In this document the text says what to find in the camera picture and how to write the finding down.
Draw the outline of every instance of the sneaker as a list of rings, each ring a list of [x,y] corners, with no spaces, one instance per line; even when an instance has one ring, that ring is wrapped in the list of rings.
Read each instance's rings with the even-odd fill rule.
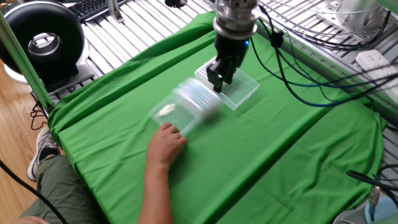
[[[36,139],[36,154],[27,168],[27,176],[31,181],[36,182],[37,167],[41,160],[45,159],[48,155],[60,155],[61,152],[58,144],[55,142],[51,135],[48,126],[44,127]]]

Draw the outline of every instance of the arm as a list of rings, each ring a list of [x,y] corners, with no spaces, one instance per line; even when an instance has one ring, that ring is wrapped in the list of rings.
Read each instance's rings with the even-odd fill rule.
[[[187,139],[170,123],[160,126],[148,144],[144,198],[138,224],[172,224],[169,168]]]

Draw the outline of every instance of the clear plastic box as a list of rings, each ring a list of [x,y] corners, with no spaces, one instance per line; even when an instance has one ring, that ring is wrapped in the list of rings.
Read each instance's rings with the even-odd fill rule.
[[[198,123],[215,114],[221,99],[201,82],[188,78],[149,114],[159,124],[170,122],[186,136]]]
[[[195,78],[201,81],[207,88],[213,90],[213,84],[207,79],[206,68],[215,61],[216,57],[201,66],[195,71]],[[232,110],[236,110],[245,102],[256,90],[260,84],[247,75],[244,71],[237,69],[232,78],[232,84],[223,83],[221,93],[216,93],[226,105]]]

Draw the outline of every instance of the green frame bar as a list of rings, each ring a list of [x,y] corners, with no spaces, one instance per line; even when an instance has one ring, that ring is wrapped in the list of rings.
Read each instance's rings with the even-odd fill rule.
[[[35,93],[37,99],[41,102],[45,109],[53,105],[49,93],[45,90],[42,82],[37,76],[32,64],[27,58],[24,50],[19,44],[17,38],[8,25],[6,18],[0,12],[0,41],[3,42],[11,57],[14,59],[19,70],[25,76],[27,82]]]

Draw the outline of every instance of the power strip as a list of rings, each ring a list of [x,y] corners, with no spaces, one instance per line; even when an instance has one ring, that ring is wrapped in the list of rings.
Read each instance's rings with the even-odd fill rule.
[[[385,57],[383,57],[383,55],[381,55],[377,50],[369,50],[361,52],[358,54],[355,60],[365,71],[390,64],[390,62]],[[395,73],[398,73],[397,68],[395,68],[395,66],[391,66],[368,72],[368,75],[375,80]],[[398,87],[398,79],[392,80],[391,82],[388,82],[383,87],[381,87],[381,88],[386,88],[386,90],[384,90],[383,92],[389,98],[391,98],[395,103],[398,103],[397,87]]]

